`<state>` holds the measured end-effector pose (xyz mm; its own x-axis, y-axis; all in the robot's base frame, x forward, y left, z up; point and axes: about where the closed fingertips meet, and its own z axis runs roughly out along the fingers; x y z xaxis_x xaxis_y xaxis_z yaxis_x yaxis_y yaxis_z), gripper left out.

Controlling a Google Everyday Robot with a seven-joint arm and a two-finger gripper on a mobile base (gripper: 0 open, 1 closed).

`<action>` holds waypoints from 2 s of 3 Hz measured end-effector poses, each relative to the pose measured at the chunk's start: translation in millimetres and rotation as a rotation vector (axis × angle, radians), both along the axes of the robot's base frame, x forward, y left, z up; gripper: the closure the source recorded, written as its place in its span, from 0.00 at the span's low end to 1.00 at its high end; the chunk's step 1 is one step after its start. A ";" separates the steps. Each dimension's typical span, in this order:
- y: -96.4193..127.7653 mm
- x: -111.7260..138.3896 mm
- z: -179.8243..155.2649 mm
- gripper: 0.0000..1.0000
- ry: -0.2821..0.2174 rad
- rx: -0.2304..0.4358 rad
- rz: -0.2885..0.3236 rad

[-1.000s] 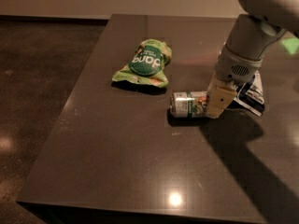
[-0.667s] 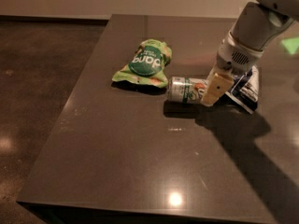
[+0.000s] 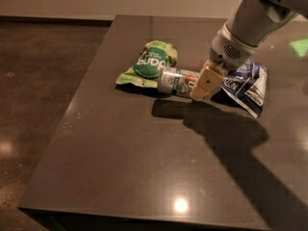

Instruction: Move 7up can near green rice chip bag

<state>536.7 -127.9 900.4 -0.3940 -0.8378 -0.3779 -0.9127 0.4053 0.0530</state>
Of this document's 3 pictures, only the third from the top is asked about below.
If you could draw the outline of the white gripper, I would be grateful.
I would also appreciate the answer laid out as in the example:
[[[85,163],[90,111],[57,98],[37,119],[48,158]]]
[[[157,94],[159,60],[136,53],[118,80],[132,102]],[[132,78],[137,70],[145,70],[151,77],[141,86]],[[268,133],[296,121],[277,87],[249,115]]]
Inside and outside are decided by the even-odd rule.
[[[255,45],[237,37],[225,22],[212,40],[208,64],[202,67],[191,91],[191,98],[204,99],[219,86],[224,76],[244,65],[256,49]]]

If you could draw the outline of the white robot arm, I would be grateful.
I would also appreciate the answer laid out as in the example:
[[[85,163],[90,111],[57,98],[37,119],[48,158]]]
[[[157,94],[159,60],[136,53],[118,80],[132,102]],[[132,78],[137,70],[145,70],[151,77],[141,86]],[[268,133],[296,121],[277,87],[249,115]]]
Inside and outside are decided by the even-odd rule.
[[[191,98],[204,99],[228,72],[254,55],[271,33],[299,14],[308,17],[308,0],[243,0],[213,38]]]

